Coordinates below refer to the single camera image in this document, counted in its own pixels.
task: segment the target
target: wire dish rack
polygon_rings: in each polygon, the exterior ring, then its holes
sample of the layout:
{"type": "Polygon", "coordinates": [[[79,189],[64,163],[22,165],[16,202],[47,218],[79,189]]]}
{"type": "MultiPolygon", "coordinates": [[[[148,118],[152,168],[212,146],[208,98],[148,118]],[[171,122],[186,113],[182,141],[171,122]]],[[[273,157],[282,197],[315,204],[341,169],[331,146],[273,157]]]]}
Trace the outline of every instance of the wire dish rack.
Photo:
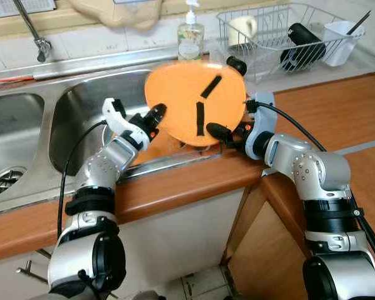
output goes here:
{"type": "Polygon", "coordinates": [[[311,70],[319,61],[333,55],[343,40],[352,38],[322,41],[324,25],[343,19],[307,4],[289,3],[221,12],[217,18],[222,48],[247,64],[247,74],[254,75],[255,83],[276,73],[311,70]],[[230,25],[231,20],[241,16],[255,18],[257,33],[254,37],[230,25]],[[321,41],[295,45],[288,36],[289,27],[294,23],[301,23],[321,41]],[[234,36],[233,44],[228,36],[234,36]]]}

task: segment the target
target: black strip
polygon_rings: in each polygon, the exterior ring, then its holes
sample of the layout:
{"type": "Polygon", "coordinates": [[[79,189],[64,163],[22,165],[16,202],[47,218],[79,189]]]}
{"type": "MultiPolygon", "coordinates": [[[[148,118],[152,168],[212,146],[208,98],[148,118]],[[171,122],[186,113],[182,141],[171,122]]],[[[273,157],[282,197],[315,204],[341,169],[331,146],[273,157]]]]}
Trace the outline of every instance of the black strip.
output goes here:
{"type": "Polygon", "coordinates": [[[221,75],[215,76],[215,78],[211,81],[211,83],[208,85],[208,87],[206,87],[206,89],[201,93],[200,96],[202,96],[204,99],[207,99],[208,95],[211,94],[211,92],[213,91],[213,89],[215,89],[217,84],[219,84],[221,79],[222,79],[221,75]]]}
{"type": "Polygon", "coordinates": [[[196,109],[197,109],[197,135],[203,136],[204,135],[204,103],[197,102],[196,109]]]}

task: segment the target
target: stainless steel sink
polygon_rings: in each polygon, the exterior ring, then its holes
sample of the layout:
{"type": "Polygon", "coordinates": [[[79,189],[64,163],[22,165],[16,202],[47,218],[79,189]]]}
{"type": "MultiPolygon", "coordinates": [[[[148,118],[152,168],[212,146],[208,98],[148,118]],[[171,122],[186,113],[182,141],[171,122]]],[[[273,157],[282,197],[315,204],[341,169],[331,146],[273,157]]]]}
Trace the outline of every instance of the stainless steel sink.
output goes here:
{"type": "MultiPolygon", "coordinates": [[[[159,62],[37,82],[0,91],[0,213],[59,195],[61,172],[74,143],[101,120],[106,98],[118,98],[127,114],[146,113],[144,83],[159,62]]],[[[83,161],[102,145],[100,128],[80,145],[69,165],[66,193],[83,161]]],[[[139,164],[123,179],[219,156],[187,151],[139,164]]]]}
{"type": "Polygon", "coordinates": [[[0,194],[28,171],[38,147],[44,101],[36,94],[0,96],[0,194]]]}

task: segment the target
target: soap dispenser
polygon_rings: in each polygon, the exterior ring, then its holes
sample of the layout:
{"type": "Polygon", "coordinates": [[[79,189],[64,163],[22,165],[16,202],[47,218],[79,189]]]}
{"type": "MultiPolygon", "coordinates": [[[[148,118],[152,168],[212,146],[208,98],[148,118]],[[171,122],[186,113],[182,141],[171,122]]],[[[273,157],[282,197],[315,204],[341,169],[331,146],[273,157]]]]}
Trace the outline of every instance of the soap dispenser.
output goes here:
{"type": "Polygon", "coordinates": [[[197,0],[186,0],[189,12],[186,22],[177,28],[178,59],[201,59],[203,56],[204,26],[196,23],[193,6],[199,7],[197,0]]]}

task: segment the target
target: wooden countertop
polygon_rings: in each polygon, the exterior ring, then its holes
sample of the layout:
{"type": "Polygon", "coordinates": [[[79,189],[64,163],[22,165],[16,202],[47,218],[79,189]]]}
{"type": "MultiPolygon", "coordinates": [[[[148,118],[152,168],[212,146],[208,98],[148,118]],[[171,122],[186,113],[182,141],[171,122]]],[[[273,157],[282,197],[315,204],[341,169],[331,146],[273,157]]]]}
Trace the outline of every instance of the wooden countertop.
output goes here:
{"type": "MultiPolygon", "coordinates": [[[[375,73],[276,93],[276,105],[328,150],[375,140],[375,73]]],[[[277,131],[302,137],[279,118],[277,131]]],[[[125,223],[259,182],[264,166],[234,151],[122,183],[116,216],[125,223]]],[[[56,242],[57,201],[0,215],[0,259],[56,242]]]]}

